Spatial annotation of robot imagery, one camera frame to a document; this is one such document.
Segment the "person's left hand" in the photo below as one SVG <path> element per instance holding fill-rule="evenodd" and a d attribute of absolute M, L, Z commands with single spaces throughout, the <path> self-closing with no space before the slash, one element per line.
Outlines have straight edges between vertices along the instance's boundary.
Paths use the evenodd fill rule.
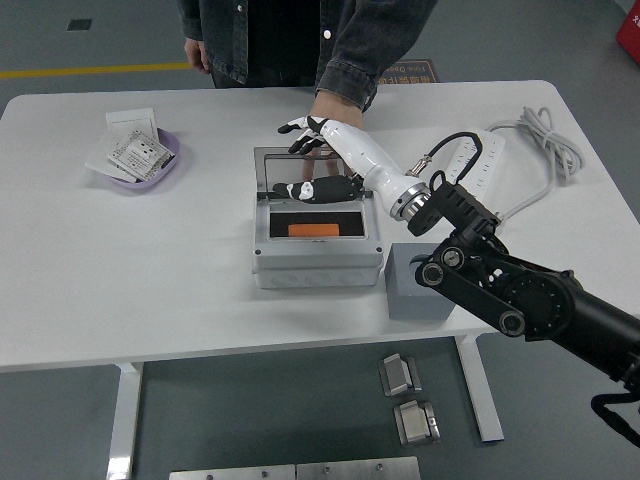
<path fill-rule="evenodd" d="M 363 112 L 359 105 L 331 91 L 317 91 L 309 115 L 340 121 L 360 130 L 364 129 Z"/>

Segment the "person's right hand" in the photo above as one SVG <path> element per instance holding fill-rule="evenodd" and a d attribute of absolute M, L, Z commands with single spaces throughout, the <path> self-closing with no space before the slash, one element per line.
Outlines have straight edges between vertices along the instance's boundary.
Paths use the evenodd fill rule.
<path fill-rule="evenodd" d="M 203 41 L 186 38 L 184 51 L 192 69 L 204 74 L 210 73 L 208 57 Z"/>

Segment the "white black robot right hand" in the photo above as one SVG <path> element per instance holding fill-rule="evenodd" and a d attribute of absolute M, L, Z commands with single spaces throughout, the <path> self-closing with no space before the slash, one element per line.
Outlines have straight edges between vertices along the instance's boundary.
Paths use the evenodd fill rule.
<path fill-rule="evenodd" d="M 327 144 L 363 179 L 364 187 L 378 193 L 385 211 L 399 220 L 409 200 L 419 193 L 421 181 L 406 175 L 391 157 L 364 131 L 337 120 L 306 116 L 278 128 L 280 134 L 302 130 L 291 153 L 305 154 Z"/>

